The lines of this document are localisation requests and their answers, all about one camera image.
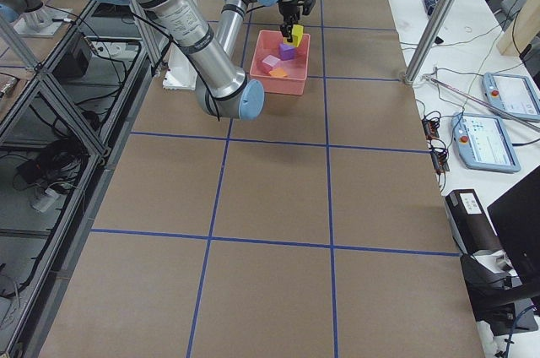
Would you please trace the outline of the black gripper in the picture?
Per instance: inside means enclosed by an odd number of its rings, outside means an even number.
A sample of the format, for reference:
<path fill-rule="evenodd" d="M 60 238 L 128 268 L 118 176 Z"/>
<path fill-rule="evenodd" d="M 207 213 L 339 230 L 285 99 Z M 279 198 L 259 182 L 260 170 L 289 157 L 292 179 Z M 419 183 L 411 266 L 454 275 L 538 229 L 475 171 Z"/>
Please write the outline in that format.
<path fill-rule="evenodd" d="M 301 15 L 301 5 L 299 0 L 281 1 L 278 3 L 278 9 L 283 17 L 280 25 L 280 32 L 283 38 L 292 37 L 292 25 L 298 24 Z"/>

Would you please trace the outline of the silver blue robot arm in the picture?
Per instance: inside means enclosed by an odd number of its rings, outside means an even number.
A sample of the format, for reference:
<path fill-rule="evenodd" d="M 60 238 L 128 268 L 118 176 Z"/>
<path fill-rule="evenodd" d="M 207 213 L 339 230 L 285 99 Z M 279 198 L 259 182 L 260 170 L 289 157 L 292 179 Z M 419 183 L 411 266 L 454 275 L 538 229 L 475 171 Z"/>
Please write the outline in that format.
<path fill-rule="evenodd" d="M 52 38 L 63 23 L 62 12 L 42 0 L 1 0 L 1 17 L 25 37 Z"/>
<path fill-rule="evenodd" d="M 251 3 L 278 5 L 287 30 L 297 23 L 299 0 L 224 0 L 216 30 L 193 0 L 95 0 L 115 5 L 137 2 L 155 14 L 182 54 L 197 71 L 197 100 L 214 117 L 253 120 L 262 112 L 265 92 L 262 82 L 251 79 L 231 61 L 235 40 Z"/>

